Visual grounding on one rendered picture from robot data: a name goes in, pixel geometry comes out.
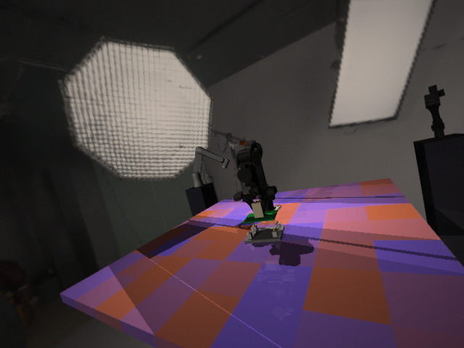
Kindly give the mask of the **green board with square handle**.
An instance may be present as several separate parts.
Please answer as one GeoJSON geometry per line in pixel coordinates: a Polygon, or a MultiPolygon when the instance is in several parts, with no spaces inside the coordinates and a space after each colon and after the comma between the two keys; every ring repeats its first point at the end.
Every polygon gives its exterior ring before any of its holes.
{"type": "Polygon", "coordinates": [[[278,210],[263,211],[262,201],[257,200],[252,202],[253,213],[249,213],[245,220],[245,223],[257,223],[263,221],[275,220],[278,210]]]}

